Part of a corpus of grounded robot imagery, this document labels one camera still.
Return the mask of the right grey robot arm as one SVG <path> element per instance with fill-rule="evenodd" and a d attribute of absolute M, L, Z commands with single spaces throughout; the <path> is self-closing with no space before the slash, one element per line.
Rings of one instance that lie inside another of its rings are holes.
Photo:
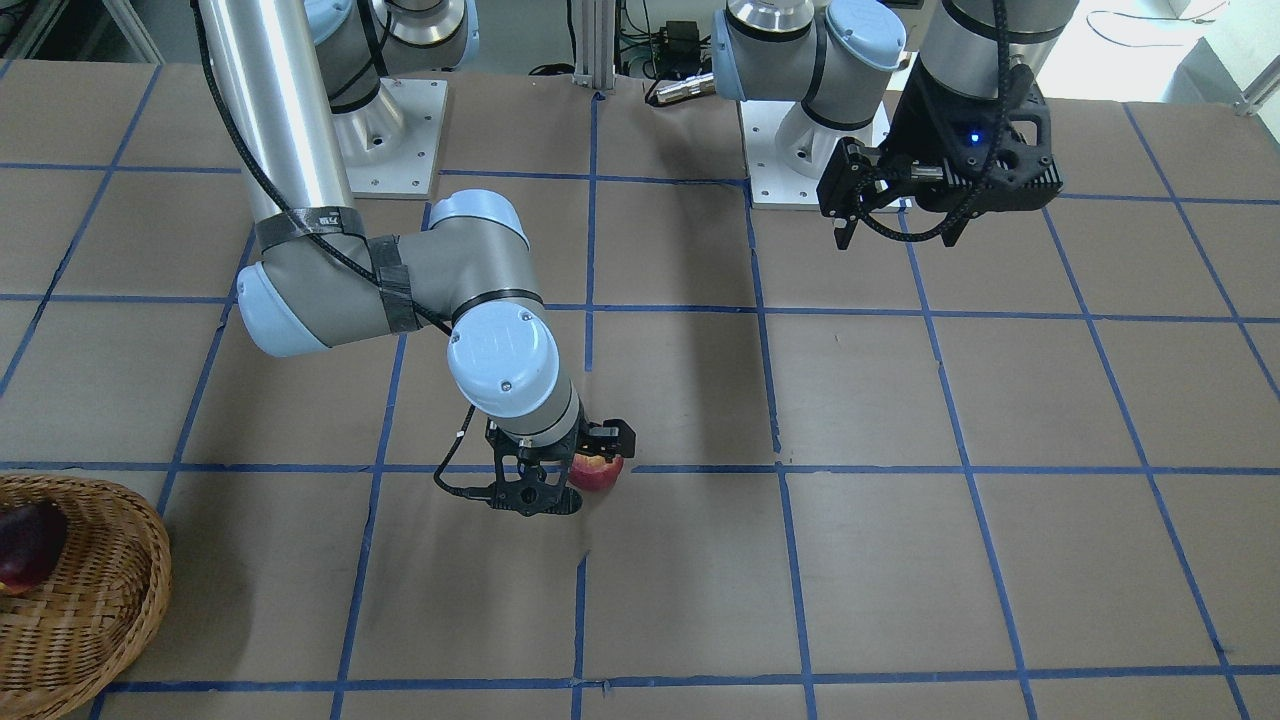
<path fill-rule="evenodd" d="M 471 1 L 196 1 L 205 79 L 248 172 L 259 255 L 242 323 L 275 357 L 444 331 L 495 477 L 445 491 L 576 512 L 571 465 L 605 450 L 548 324 L 529 234 L 489 190 L 431 199 L 443 123 L 419 108 L 477 42 Z"/>

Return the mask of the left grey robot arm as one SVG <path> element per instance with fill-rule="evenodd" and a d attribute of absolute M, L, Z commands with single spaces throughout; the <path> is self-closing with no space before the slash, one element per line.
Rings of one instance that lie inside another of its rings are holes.
<path fill-rule="evenodd" d="M 879 1 L 727 1 L 710 35 L 716 90 L 786 101 L 822 135 L 791 142 L 820 213 L 849 247 L 865 225 L 900 243 L 952 247 L 987 213 L 1037 211 L 1064 177 L 1037 83 L 1074 1 L 943 1 L 883 140 L 863 141 L 908 32 Z"/>

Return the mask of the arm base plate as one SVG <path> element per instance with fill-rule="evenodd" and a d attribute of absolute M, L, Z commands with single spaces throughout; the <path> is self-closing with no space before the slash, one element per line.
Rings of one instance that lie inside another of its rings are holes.
<path fill-rule="evenodd" d="M 355 197 L 431 197 L 448 92 L 443 79 L 385 78 L 369 104 L 332 117 Z"/>
<path fill-rule="evenodd" d="M 883 102 L 872 122 L 855 131 L 817 123 L 800 102 L 745 101 L 739 111 L 751 205 L 763 210 L 815 211 L 817 184 L 837 141 L 852 137 L 874 147 L 890 132 Z"/>

